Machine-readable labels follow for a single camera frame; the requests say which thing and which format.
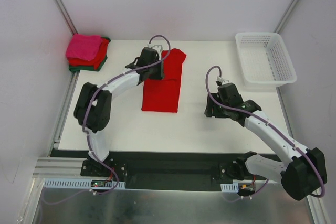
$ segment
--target folded clothes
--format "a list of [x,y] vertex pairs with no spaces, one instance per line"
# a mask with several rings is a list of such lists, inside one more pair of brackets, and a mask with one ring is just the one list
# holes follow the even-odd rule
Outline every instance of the folded clothes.
[[182,63],[186,54],[172,49],[163,62],[164,79],[146,80],[143,85],[142,111],[177,113],[180,99]]
[[107,47],[109,45],[109,42],[111,41],[110,38],[101,38],[102,42],[99,46],[99,50],[97,52],[96,57],[93,60],[86,61],[82,59],[69,59],[69,64],[76,67],[76,66],[94,66],[94,69],[97,69],[99,65],[104,60],[106,53],[107,53]]
[[65,55],[68,59],[77,58],[90,61],[96,57],[100,44],[100,36],[75,34],[68,45]]
[[69,70],[71,72],[76,72],[76,71],[79,71],[79,70],[88,70],[88,71],[97,71],[98,72],[102,68],[102,66],[104,65],[106,60],[107,60],[107,55],[105,56],[103,61],[99,64],[98,68],[95,68],[94,66],[83,66],[83,65],[72,66],[72,65],[69,65]]

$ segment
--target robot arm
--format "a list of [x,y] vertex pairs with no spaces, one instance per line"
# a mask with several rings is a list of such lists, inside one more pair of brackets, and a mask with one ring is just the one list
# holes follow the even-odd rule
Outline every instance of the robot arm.
[[[299,148],[313,162],[323,183],[327,182],[324,154],[319,149],[314,148],[310,150],[277,128],[295,145],[293,148],[278,132],[268,126],[272,122],[270,122],[269,117],[261,110],[259,105],[252,100],[243,101],[242,96],[238,93],[233,83],[222,84],[221,81],[217,81],[217,84],[219,86],[218,93],[211,94],[217,102],[230,108],[248,111],[251,115],[255,116],[222,108],[214,103],[210,97],[207,100],[205,115],[207,117],[230,118],[237,121],[241,126],[246,127],[259,136],[281,160],[281,162],[273,161],[257,153],[248,152],[225,169],[228,176],[243,180],[245,176],[251,174],[260,175],[281,183],[285,191],[292,198],[301,200],[321,185],[307,160],[296,151],[296,148]],[[267,123],[262,122],[258,118],[264,119]]]
[[[135,58],[134,62],[125,66],[123,73],[126,73],[131,69],[147,66],[160,61],[162,50],[163,48],[160,45],[143,48],[140,57]],[[106,86],[100,90],[96,96],[86,122],[92,145],[92,151],[89,151],[89,156],[91,158],[96,160],[92,152],[94,152],[97,158],[101,161],[104,161],[109,155],[110,147],[104,137],[103,129],[107,126],[110,120],[112,100],[127,89],[139,85],[146,79],[162,80],[163,77],[163,62],[161,62],[153,67],[125,74],[111,83],[105,82]],[[99,86],[101,85],[87,82],[81,89],[74,116],[82,126],[90,100]]]

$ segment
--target stack of folded clothing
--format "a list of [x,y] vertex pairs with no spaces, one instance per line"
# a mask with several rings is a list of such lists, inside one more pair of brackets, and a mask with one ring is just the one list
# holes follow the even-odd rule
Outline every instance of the stack of folded clothing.
[[99,71],[107,60],[107,47],[111,40],[107,37],[75,34],[66,51],[69,70]]

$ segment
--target metal frame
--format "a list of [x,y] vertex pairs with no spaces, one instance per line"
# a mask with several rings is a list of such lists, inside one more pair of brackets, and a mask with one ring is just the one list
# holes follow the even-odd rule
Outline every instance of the metal frame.
[[[54,1],[59,11],[61,12],[69,30],[71,31],[72,34],[76,34],[77,29],[69,13],[67,12],[67,9],[63,1],[62,0],[54,0]],[[289,4],[288,8],[286,9],[285,13],[283,14],[281,20],[279,21],[275,29],[276,33],[280,33],[284,29],[284,27],[287,24],[287,21],[289,20],[291,14],[295,10],[299,2],[300,0],[291,1],[291,3]],[[49,157],[50,155],[53,156],[53,154],[55,154],[55,150],[57,151],[58,149],[60,137],[62,134],[62,130],[64,128],[66,115],[70,107],[70,103],[71,103],[73,92],[75,90],[78,75],[79,75],[78,72],[73,74],[71,76],[71,79],[69,80],[68,90],[65,95],[64,103],[60,110],[57,124],[54,130],[54,133],[53,133],[53,137],[52,137],[53,142],[50,146],[49,155],[47,158],[39,158],[37,162],[36,169],[33,173],[33,179],[31,181],[30,190],[26,197],[24,207],[20,214],[22,218],[18,219],[19,223],[31,223],[33,221],[33,217],[34,217],[34,214],[37,208],[39,196],[41,193],[41,189],[42,189],[42,185],[43,185],[45,177],[60,177],[60,176],[69,177],[69,178],[81,177],[80,172],[82,169],[82,162],[85,160],[85,158]],[[288,121],[286,108],[284,106],[284,102],[281,96],[281,89],[277,88],[277,92],[278,92],[280,104],[282,107],[282,111],[284,113],[284,117],[285,117],[285,121],[286,121],[289,134],[292,136],[292,130],[290,127],[290,123]],[[70,152],[65,151],[64,154],[68,155],[70,154]],[[311,215],[312,215],[311,218],[315,223],[330,223],[330,220],[328,219],[328,215],[326,213],[323,201],[321,199],[317,199],[317,198],[313,198],[309,196],[307,197],[307,204],[308,204],[308,208],[311,210]]]

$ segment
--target red folded shirt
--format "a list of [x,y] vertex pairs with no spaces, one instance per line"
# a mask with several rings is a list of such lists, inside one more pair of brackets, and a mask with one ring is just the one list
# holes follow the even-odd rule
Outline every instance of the red folded shirt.
[[69,59],[69,64],[75,67],[80,66],[80,65],[94,66],[94,69],[97,69],[106,56],[108,45],[109,45],[109,41],[107,39],[101,39],[99,50],[97,52],[96,57],[93,60],[86,61],[82,59],[73,58],[73,59]]
[[163,62],[164,79],[146,80],[143,85],[142,111],[177,113],[180,99],[182,64],[186,54],[172,49]]

